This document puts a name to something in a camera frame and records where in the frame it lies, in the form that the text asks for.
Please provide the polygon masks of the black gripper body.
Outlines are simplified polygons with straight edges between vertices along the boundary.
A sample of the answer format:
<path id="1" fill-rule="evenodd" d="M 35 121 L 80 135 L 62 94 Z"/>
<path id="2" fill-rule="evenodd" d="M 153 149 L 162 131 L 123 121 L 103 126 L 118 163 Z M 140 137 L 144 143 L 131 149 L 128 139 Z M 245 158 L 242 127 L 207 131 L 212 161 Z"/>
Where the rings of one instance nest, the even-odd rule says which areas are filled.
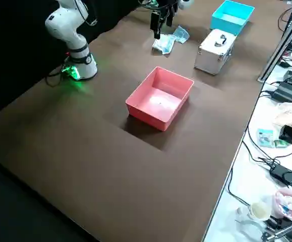
<path id="1" fill-rule="evenodd" d="M 166 11 L 173 9 L 173 12 L 176 13 L 178 11 L 179 0 L 157 0 L 158 3 L 158 11 Z"/>

